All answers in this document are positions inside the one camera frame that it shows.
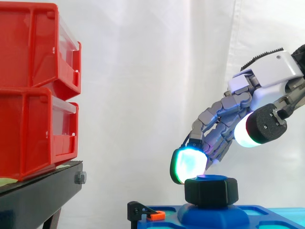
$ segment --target black metal shelf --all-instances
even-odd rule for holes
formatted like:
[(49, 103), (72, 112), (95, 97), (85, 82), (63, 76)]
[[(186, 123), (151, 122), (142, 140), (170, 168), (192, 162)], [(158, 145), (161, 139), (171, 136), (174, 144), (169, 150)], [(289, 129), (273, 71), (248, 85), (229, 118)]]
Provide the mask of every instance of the black metal shelf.
[(82, 187), (76, 182), (82, 172), (82, 161), (64, 165), (69, 166), (0, 187), (0, 228), (36, 229), (44, 222), (44, 228), (56, 228), (52, 219), (56, 216), (58, 221), (61, 207)]

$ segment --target robotic hand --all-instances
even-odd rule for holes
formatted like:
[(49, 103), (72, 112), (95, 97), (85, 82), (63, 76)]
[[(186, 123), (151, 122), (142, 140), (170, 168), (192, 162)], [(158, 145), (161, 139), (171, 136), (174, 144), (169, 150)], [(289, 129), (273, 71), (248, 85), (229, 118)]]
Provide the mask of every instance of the robotic hand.
[(279, 138), (287, 129), (285, 119), (305, 104), (304, 75), (305, 45), (292, 55), (278, 49), (254, 57), (228, 82), (224, 98), (198, 116), (174, 151), (172, 180), (183, 184), (204, 174), (222, 160), (233, 139), (253, 147)]

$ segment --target blue base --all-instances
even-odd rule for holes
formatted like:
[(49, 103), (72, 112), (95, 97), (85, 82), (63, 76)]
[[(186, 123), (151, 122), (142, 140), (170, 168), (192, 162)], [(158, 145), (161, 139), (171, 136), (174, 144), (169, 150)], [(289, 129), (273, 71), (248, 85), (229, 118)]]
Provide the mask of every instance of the blue base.
[(305, 208), (234, 206), (223, 209), (199, 209), (183, 206), (153, 206), (166, 212), (162, 221), (148, 221), (145, 216), (138, 229), (305, 229)]

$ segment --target red storage bin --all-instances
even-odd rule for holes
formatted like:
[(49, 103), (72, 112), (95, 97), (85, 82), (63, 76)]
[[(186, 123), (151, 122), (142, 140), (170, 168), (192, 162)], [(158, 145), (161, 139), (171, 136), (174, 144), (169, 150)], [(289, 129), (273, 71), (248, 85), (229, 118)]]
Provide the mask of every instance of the red storage bin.
[(81, 44), (53, 3), (0, 1), (0, 87), (47, 87), (67, 100), (81, 93)]
[(0, 88), (0, 177), (24, 180), (77, 156), (78, 105), (48, 88)]

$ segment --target white fabric curtain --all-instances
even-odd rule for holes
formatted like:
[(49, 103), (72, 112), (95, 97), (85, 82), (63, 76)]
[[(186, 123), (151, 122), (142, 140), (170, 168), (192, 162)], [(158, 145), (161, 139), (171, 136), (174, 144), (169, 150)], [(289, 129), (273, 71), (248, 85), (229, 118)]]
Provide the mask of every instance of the white fabric curtain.
[[(82, 43), (79, 160), (88, 174), (59, 229), (129, 228), (126, 206), (180, 205), (172, 152), (252, 57), (305, 43), (303, 0), (54, 0)], [(284, 136), (233, 143), (208, 170), (238, 180), (238, 204), (304, 207), (305, 108)]]

